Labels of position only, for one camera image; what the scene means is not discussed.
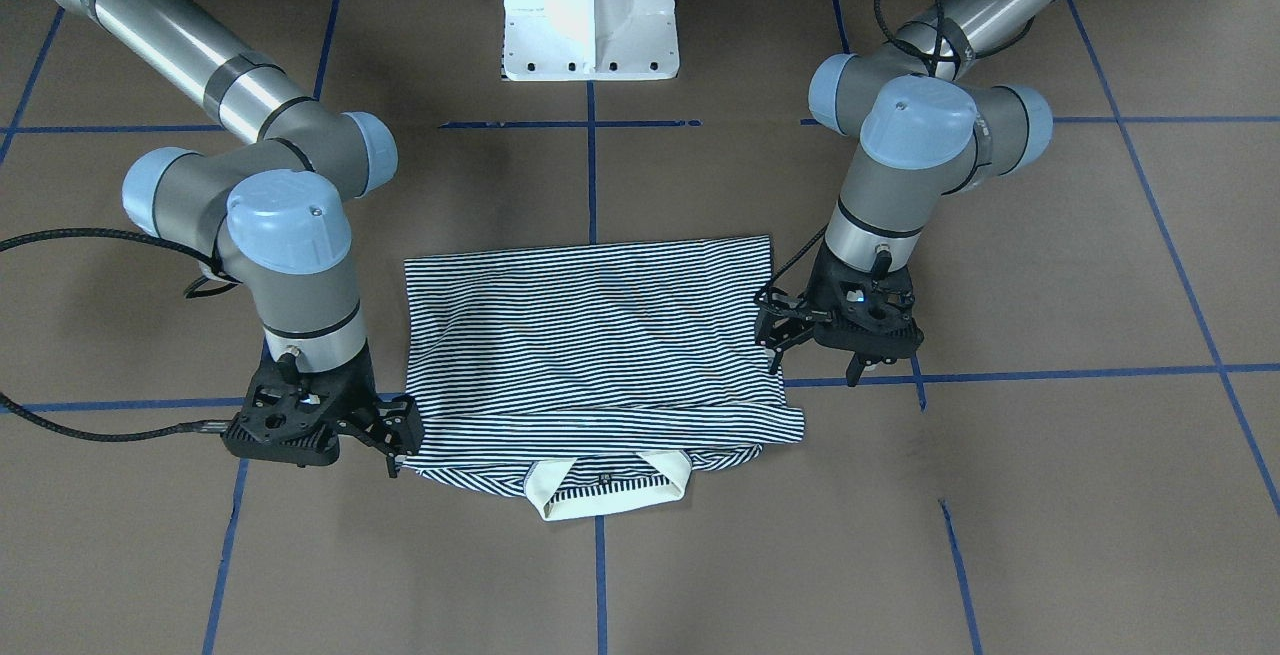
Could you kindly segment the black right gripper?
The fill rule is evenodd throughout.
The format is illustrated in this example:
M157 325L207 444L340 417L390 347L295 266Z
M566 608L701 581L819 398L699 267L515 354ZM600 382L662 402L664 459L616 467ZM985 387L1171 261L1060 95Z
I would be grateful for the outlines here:
M282 354L270 362L262 349L242 409L220 435L228 452L255 461L333 464L346 435L387 455L388 477L397 478L424 438L416 400L378 397L369 345L320 374L300 371L296 359Z

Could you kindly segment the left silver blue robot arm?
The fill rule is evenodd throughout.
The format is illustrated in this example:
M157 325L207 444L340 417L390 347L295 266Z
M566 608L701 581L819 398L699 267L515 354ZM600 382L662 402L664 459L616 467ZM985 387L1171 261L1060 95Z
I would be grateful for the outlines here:
M771 374L805 342L849 351L849 386L873 365L916 353L924 333L908 264L938 201L1028 166L1053 134L1053 113L1036 90L966 87L960 77L1018 43L1052 3L932 0L891 29L873 0L884 43L818 67L812 116L856 137L858 148L828 225L810 241L805 289L787 296L767 281L756 292L755 340L772 354Z

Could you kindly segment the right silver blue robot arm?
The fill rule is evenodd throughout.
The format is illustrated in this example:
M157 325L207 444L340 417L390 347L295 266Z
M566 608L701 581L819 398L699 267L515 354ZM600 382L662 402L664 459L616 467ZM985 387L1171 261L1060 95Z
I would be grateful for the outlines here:
M344 210L396 175L389 128L369 113L329 111L193 0L51 3L128 46L239 146L220 155L179 146L142 155L122 185L133 232L52 228L4 241L3 249L118 239L177 251L202 271L187 298L250 292L265 354L228 421L90 432L35 414L12 397L3 406L65 438L132 444L201 432L220 438L238 458L300 468L333 464L342 438L352 438L384 455L389 477L397 477L419 452L422 422L412 397L387 400L375 385Z

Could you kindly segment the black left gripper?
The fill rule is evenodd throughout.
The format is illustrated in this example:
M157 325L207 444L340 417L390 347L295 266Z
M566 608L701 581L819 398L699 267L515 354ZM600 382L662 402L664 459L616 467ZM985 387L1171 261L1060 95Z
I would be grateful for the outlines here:
M814 340L824 348L852 351L846 385L855 389L870 362L897 362L915 354L924 333L914 319L909 267L891 269L891 255L877 253L869 271L850 267L819 246L805 290L791 298L774 283L813 249L813 239L755 292L754 339L771 354L768 374L780 374L786 351Z

